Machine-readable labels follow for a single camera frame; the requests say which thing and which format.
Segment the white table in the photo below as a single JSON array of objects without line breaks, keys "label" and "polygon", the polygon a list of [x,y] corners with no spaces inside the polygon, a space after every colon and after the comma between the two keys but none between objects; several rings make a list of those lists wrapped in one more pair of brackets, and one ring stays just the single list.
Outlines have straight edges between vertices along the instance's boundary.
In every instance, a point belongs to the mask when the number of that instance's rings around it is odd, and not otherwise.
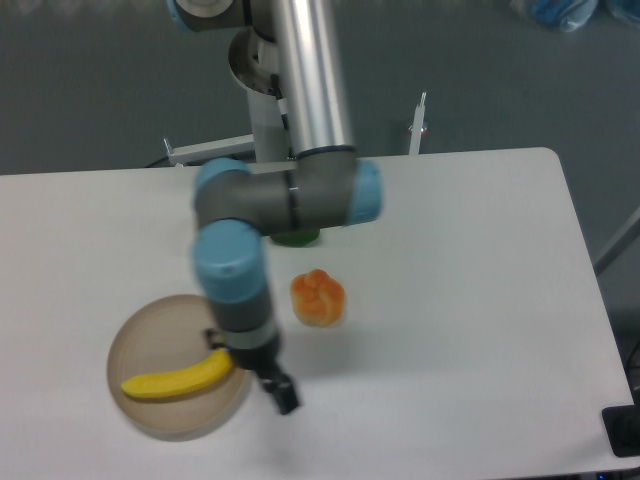
[{"label": "white table", "polygon": [[[322,244],[268,246],[305,406],[277,416],[255,385],[204,438],[167,443],[112,401],[122,323],[198,293],[195,169],[0,178],[0,478],[456,480],[632,468],[602,408],[631,403],[555,154],[377,159],[386,206]],[[289,305],[324,268],[348,319],[318,331]]]}]

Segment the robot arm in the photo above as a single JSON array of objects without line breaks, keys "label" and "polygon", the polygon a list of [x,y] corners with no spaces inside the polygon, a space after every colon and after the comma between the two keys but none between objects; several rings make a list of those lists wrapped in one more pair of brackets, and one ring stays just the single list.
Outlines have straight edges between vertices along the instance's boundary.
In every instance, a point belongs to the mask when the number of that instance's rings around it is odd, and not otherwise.
[{"label": "robot arm", "polygon": [[277,39],[297,168],[254,175],[235,160],[205,164],[196,179],[193,260],[234,362],[253,370],[287,414],[299,402],[276,360],[280,336],[260,237],[372,221],[382,204],[375,165],[356,157],[331,0],[168,2],[193,30],[250,23],[263,41]]}]

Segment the metal bracket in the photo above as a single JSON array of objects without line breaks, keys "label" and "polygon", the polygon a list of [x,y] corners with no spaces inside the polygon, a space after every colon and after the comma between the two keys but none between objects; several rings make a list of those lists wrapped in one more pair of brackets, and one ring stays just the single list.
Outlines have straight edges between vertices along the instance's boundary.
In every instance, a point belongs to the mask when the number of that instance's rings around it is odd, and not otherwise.
[{"label": "metal bracket", "polygon": [[193,162],[204,162],[226,155],[252,152],[253,135],[243,135],[241,137],[225,138],[213,142],[198,143],[187,147],[173,148],[167,138],[164,139],[164,146],[167,150],[167,158],[171,166]]}]

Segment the silver metal tube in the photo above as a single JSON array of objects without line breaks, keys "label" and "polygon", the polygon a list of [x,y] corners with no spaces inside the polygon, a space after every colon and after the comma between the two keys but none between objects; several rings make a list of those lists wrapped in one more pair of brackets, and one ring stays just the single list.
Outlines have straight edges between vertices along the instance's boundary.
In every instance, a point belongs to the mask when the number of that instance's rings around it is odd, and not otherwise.
[{"label": "silver metal tube", "polygon": [[353,146],[331,0],[273,0],[295,154]]}]

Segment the blue object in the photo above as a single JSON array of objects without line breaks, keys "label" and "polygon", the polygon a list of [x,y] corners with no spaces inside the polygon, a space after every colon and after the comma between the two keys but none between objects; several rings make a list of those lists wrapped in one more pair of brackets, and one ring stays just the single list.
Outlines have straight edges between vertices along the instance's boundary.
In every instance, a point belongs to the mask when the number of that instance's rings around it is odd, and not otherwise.
[{"label": "blue object", "polygon": [[204,227],[193,248],[193,262],[212,301],[241,303],[265,288],[261,237],[248,223],[220,220]]},{"label": "blue object", "polygon": [[243,172],[251,173],[249,167],[240,160],[232,160],[230,158],[219,158],[217,160],[211,160],[205,163],[196,177],[196,195],[202,190],[202,188],[209,183],[214,177],[217,177],[221,173],[229,172],[232,170],[240,170]]},{"label": "blue object", "polygon": [[598,0],[521,0],[531,18],[547,28],[572,31],[583,26],[598,6]]},{"label": "blue object", "polygon": [[607,7],[618,20],[640,27],[640,0],[607,0]]},{"label": "blue object", "polygon": [[382,180],[375,163],[362,160],[345,225],[371,222],[382,210]]},{"label": "blue object", "polygon": [[175,23],[178,26],[178,28],[183,32],[193,32],[193,30],[187,27],[187,24],[182,21],[182,17],[180,17],[180,14],[176,9],[175,0],[166,0],[166,1],[167,1],[167,8],[169,9],[169,15],[171,15],[171,20],[173,20],[173,23]]}]

